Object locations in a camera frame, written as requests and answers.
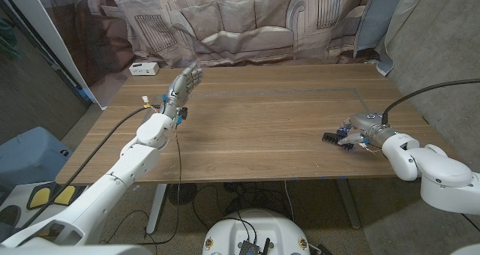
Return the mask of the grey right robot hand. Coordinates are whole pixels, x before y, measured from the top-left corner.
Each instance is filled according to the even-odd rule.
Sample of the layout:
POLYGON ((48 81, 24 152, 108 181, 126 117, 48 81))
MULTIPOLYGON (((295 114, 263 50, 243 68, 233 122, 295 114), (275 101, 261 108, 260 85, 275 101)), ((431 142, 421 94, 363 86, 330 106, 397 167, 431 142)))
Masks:
POLYGON ((346 137, 337 141, 338 145, 366 143, 366 140, 381 148, 383 143, 398 132, 389 124, 382 123, 383 117, 377 113, 358 113, 344 120, 340 126, 349 131, 346 137))

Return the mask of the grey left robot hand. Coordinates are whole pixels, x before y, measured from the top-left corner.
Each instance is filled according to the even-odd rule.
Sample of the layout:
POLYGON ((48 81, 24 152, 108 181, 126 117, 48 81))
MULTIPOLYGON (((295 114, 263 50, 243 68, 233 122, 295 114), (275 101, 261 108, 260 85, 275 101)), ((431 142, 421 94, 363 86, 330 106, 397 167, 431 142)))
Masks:
POLYGON ((203 70, 196 62, 186 67, 169 85, 166 101, 160 112, 171 119, 176 117, 177 109, 182 108, 188 101, 190 93, 201 83, 203 70))

